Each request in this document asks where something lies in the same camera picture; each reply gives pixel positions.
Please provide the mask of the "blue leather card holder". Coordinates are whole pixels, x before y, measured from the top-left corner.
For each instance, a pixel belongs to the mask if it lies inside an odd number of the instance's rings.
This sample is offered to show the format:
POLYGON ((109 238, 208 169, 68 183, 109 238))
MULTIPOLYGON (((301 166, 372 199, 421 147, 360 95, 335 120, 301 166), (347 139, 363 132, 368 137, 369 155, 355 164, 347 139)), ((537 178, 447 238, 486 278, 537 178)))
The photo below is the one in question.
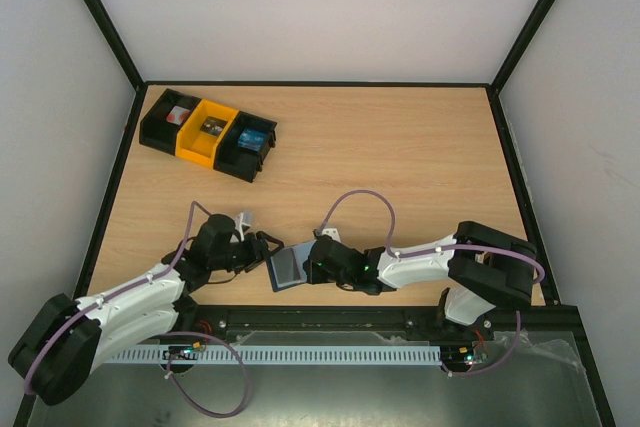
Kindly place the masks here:
POLYGON ((307 282, 304 263, 308 260, 315 240, 287 246, 267 261, 267 272, 272 290, 279 292, 307 282))

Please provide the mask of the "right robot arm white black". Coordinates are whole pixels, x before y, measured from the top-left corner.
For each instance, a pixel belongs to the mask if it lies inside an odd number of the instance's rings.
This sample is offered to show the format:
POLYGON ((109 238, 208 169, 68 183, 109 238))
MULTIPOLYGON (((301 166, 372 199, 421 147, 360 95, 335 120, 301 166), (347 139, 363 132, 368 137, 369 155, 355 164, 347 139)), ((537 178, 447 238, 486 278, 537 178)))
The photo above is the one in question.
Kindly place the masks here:
POLYGON ((303 268, 310 284, 332 283, 372 296, 449 279, 456 285, 444 293, 436 326, 450 339, 495 308, 528 308, 533 286, 545 278, 532 243, 473 221, 440 240, 399 249, 360 252, 321 235, 303 268))

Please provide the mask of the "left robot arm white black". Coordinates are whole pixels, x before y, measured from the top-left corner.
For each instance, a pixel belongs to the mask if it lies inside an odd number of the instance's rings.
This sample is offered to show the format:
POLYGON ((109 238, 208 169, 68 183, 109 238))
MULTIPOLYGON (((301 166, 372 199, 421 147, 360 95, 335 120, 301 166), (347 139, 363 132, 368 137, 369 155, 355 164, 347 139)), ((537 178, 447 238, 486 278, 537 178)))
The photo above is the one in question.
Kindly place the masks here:
POLYGON ((26 394, 57 405, 116 354, 169 333, 194 307, 192 293, 208 285, 214 272, 249 272, 283 246, 263 231, 250 231, 241 217, 213 214, 142 275, 91 296, 51 297, 8 363, 23 378, 26 394))

